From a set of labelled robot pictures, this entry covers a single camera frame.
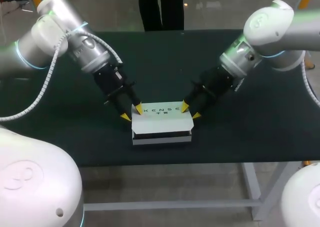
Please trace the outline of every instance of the box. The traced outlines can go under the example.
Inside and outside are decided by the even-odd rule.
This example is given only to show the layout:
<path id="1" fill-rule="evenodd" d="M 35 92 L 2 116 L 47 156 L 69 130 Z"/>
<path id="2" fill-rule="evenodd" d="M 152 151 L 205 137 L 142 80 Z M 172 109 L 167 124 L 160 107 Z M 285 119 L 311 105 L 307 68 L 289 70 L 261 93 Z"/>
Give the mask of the box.
<path id="1" fill-rule="evenodd" d="M 133 145 L 191 142 L 194 122 L 181 106 L 181 101 L 143 103 L 142 115 L 132 106 Z"/>

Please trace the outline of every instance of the black pants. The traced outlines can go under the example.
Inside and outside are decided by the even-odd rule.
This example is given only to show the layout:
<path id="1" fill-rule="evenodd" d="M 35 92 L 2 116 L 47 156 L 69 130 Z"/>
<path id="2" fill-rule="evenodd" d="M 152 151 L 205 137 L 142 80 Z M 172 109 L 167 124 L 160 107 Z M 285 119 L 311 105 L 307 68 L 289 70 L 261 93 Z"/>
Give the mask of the black pants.
<path id="1" fill-rule="evenodd" d="M 161 0 L 161 22 L 158 0 L 139 0 L 144 30 L 183 30 L 185 20 L 183 2 L 184 0 Z"/>

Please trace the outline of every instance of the table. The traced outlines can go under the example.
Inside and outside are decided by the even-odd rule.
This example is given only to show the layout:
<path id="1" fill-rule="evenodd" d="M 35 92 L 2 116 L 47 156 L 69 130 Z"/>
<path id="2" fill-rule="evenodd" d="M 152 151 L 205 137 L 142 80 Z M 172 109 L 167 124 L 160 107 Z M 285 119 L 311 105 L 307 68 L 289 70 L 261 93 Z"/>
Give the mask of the table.
<path id="1" fill-rule="evenodd" d="M 217 64 L 240 30 L 99 33 L 120 55 L 144 103 L 181 101 L 200 72 Z M 27 107 L 45 72 L 0 87 L 2 116 Z M 263 219 L 300 161 L 320 159 L 320 112 L 305 90 L 300 68 L 277 72 L 263 62 L 195 123 L 192 143 L 132 146 L 131 126 L 103 105 L 93 78 L 69 57 L 57 62 L 47 93 L 26 117 L 5 123 L 17 133 L 55 144 L 80 167 L 184 163 L 243 164 L 250 200 L 89 204 L 86 210 L 252 206 Z M 282 162 L 260 196 L 252 162 Z"/>

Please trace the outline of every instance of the floor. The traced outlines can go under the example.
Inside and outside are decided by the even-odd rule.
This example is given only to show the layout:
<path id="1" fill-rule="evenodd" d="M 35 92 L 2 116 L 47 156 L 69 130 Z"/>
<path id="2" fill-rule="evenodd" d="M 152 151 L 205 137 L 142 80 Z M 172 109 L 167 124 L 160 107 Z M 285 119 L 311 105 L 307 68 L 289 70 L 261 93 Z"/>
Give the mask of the floor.
<path id="1" fill-rule="evenodd" d="M 96 31 L 143 31 L 138 0 L 71 0 Z M 184 0 L 185 29 L 240 29 L 258 8 L 272 0 Z M 283 0 L 295 6 L 298 0 Z M 311 0 L 310 8 L 319 8 Z M 17 9 L 3 17 L 7 42 L 28 31 L 38 16 Z M 320 95 L 320 54 L 311 53 L 317 65 L 308 71 L 309 81 Z M 263 186 L 276 163 L 257 163 L 258 180 Z M 165 200 L 207 200 L 246 198 L 240 165 L 177 164 L 82 168 L 85 202 L 132 202 Z M 162 209 L 88 212 L 86 227 L 285 227 L 279 206 L 262 222 L 253 222 L 250 210 Z"/>

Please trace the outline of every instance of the box lid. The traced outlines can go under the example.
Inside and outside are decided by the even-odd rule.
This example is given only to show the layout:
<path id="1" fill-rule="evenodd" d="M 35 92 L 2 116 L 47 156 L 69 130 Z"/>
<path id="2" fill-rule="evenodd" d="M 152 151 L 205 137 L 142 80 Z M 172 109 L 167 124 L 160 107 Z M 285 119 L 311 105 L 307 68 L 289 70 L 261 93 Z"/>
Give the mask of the box lid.
<path id="1" fill-rule="evenodd" d="M 181 106 L 182 101 L 143 103 L 142 115 L 132 106 L 132 130 L 138 135 L 190 131 L 194 121 L 189 111 L 181 113 Z"/>

